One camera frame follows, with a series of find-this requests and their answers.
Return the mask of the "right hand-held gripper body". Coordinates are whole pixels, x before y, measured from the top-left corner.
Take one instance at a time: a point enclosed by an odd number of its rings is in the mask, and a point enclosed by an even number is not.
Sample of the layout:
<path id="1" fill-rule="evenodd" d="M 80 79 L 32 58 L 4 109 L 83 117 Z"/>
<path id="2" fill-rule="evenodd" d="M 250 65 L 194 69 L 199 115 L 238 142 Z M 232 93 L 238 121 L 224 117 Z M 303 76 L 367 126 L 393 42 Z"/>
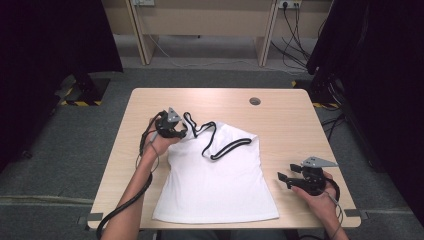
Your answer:
<path id="1" fill-rule="evenodd" d="M 309 195 L 320 195 L 326 186 L 326 180 L 323 173 L 324 167 L 337 167 L 336 162 L 331 162 L 319 157 L 311 156 L 303 160 L 300 164 L 303 176 L 302 179 L 295 179 L 293 185 L 297 186 Z"/>

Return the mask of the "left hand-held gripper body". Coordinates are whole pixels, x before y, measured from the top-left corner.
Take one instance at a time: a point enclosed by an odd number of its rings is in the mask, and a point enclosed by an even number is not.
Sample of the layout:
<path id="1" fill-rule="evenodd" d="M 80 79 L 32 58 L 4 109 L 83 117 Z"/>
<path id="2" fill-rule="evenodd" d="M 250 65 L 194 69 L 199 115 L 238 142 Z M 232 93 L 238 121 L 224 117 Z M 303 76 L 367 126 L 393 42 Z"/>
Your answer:
<path id="1" fill-rule="evenodd" d="M 160 136 L 163 138 L 177 137 L 175 127 L 181 121 L 181 117 L 171 107 L 168 110 L 163 110 L 159 113 L 160 118 L 155 121 L 155 128 Z"/>

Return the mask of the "white black-trimmed tank top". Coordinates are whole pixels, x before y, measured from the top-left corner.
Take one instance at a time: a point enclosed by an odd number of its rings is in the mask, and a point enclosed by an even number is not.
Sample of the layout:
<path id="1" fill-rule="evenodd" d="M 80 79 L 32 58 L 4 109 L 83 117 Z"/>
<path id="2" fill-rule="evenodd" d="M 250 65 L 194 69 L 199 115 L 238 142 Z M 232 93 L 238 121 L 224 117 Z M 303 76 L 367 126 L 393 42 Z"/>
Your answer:
<path id="1" fill-rule="evenodd" d="M 155 220 L 220 224 L 279 217 L 261 169 L 257 135 L 218 121 L 198 125 L 188 112 L 183 125 L 186 136 L 168 148 L 170 172 Z"/>

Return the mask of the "person's left hand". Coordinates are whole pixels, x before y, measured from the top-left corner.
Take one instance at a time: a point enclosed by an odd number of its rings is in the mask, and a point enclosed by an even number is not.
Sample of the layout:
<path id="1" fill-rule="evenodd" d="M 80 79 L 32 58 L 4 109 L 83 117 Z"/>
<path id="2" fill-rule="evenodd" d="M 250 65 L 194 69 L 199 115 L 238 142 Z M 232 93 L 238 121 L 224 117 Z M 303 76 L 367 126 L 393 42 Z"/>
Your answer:
<path id="1" fill-rule="evenodd" d="M 180 138 L 178 137 L 163 138 L 160 136 L 154 126 L 154 120 L 150 119 L 141 156 L 143 159 L 147 159 L 148 157 L 156 158 L 163 155 L 171 145 L 179 141 Z"/>

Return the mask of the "person's right hand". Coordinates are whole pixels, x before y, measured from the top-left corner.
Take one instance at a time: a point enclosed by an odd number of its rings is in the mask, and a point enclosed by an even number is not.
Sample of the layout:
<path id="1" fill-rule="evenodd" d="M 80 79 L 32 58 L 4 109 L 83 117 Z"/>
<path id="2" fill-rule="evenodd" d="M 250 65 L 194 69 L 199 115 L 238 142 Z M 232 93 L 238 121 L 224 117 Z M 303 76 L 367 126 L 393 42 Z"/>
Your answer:
<path id="1" fill-rule="evenodd" d="M 300 198 L 306 201 L 310 210 L 321 221 L 324 216 L 336 214 L 336 204 L 334 199 L 336 197 L 336 190 L 332 184 L 327 181 L 323 193 L 318 196 L 311 196 L 299 187 L 293 186 L 291 190 Z"/>

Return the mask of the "black stand base striped tape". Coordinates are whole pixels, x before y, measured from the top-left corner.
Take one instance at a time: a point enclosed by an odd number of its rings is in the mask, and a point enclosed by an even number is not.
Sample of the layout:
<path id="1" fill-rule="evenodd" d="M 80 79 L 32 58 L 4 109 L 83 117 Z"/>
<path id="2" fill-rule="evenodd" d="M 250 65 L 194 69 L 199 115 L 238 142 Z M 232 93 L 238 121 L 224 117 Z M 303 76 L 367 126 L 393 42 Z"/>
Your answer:
<path id="1" fill-rule="evenodd" d="M 339 107 L 340 103 L 330 90 L 329 83 L 322 83 L 315 80 L 295 79 L 292 81 L 294 89 L 305 90 L 313 104 Z"/>
<path id="2" fill-rule="evenodd" d="M 110 78 L 85 74 L 72 82 L 63 97 L 62 105 L 100 106 L 109 83 Z"/>

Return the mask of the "black curtain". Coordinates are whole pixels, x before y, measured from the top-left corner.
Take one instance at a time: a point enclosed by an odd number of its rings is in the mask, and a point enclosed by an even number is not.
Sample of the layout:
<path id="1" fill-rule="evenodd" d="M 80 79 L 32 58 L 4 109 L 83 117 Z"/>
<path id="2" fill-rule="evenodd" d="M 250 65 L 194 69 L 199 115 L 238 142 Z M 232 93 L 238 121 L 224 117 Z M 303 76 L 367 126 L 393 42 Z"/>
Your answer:
<path id="1" fill-rule="evenodd" d="M 307 63 L 341 96 L 378 170 L 424 226 L 424 0 L 333 0 Z"/>
<path id="2" fill-rule="evenodd" d="M 122 70 L 102 0 L 0 0 L 0 171 L 32 144 L 65 78 Z"/>

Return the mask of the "white power strip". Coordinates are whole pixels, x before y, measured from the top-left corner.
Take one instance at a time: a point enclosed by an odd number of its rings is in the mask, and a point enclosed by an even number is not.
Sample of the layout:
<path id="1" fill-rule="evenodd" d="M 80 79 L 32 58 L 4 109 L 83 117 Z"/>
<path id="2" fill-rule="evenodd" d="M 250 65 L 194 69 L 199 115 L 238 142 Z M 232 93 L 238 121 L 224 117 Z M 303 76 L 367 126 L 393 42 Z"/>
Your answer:
<path id="1" fill-rule="evenodd" d="M 302 0 L 279 0 L 280 9 L 297 9 L 300 8 Z"/>

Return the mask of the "grey table corner bracket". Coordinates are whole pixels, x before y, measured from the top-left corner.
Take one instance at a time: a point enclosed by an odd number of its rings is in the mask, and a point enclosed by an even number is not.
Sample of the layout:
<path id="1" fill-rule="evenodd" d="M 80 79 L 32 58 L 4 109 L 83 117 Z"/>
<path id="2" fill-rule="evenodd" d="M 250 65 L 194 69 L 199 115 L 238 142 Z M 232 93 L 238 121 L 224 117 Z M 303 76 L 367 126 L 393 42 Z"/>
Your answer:
<path id="1" fill-rule="evenodd" d="M 366 220 L 369 218 L 369 215 L 365 210 L 345 209 L 344 213 L 346 217 L 359 217 L 361 220 Z"/>
<path id="2" fill-rule="evenodd" d="M 102 213 L 89 213 L 86 216 L 80 216 L 77 220 L 77 223 L 79 225 L 87 225 L 89 221 L 101 221 L 102 218 Z"/>

